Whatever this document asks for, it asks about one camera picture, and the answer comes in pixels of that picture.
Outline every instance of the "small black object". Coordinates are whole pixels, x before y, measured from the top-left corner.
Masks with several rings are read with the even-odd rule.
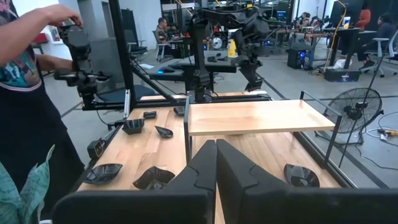
[[[217,62],[216,57],[212,56],[212,57],[208,57],[207,58],[208,62]]]
[[[84,183],[96,185],[107,184],[117,176],[122,166],[122,164],[103,164],[95,167],[87,174]]]
[[[144,118],[145,119],[154,119],[154,118],[156,118],[156,111],[144,112]]]
[[[218,58],[217,60],[226,62],[226,61],[228,61],[228,56],[225,56],[223,58]]]
[[[138,189],[145,190],[150,186],[152,181],[157,180],[158,182],[168,184],[175,175],[167,170],[159,169],[155,166],[147,169],[143,175],[134,181],[132,184]]]
[[[162,138],[171,138],[171,137],[173,137],[172,130],[169,130],[167,128],[158,127],[158,126],[155,126],[155,128],[156,128],[157,132],[160,134],[160,136]]]
[[[159,69],[159,72],[164,72],[164,73],[172,73],[175,70],[169,66],[164,66],[162,68]]]
[[[126,134],[141,133],[144,124],[145,124],[145,119],[127,120],[126,122],[124,122],[123,131]]]
[[[286,164],[284,168],[285,179],[296,187],[319,187],[317,175],[310,169]]]
[[[169,65],[169,67],[173,68],[173,69],[177,69],[177,70],[182,69],[182,65],[180,65],[180,64],[171,64],[171,65]]]
[[[101,157],[102,153],[104,153],[104,149],[102,148],[101,140],[92,141],[87,146],[87,152],[88,152],[90,159],[98,160]]]
[[[174,113],[177,114],[178,116],[184,116],[185,114],[185,107],[184,106],[179,106],[173,109]]]
[[[162,190],[166,186],[166,183],[153,180],[145,190]]]

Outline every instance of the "patterned shirt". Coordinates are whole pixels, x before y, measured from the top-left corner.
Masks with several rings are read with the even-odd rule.
[[[0,0],[0,26],[17,19],[18,15],[11,0]],[[28,47],[20,56],[0,67],[0,88],[12,91],[32,91],[41,84],[32,47]]]

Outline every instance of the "human hand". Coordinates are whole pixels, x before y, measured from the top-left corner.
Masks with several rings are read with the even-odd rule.
[[[79,13],[67,8],[62,4],[54,4],[40,9],[48,20],[48,25],[62,26],[62,22],[71,19],[76,25],[83,27],[83,21]]]

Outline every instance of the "wooden shelf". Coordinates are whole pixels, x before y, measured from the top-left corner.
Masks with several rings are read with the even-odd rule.
[[[333,130],[335,124],[302,100],[190,105],[189,135]]]

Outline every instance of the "black box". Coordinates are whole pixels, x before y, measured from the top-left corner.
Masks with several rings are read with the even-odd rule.
[[[329,82],[358,82],[361,74],[359,70],[327,69],[325,79]]]
[[[305,59],[305,50],[289,49],[287,57],[287,66],[294,69],[303,68]]]

